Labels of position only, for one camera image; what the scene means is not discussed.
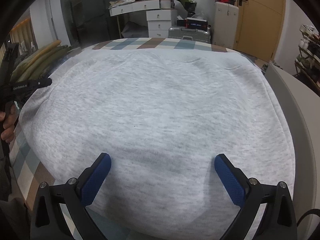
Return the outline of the person left hand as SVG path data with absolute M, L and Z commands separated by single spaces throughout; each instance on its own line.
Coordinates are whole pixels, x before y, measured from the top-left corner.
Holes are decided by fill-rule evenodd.
M 1 132 L 1 139 L 7 143 L 11 143 L 15 138 L 15 122 L 17 120 L 16 106 L 12 104 L 9 114 L 0 113 L 1 122 L 3 122 L 4 131 Z

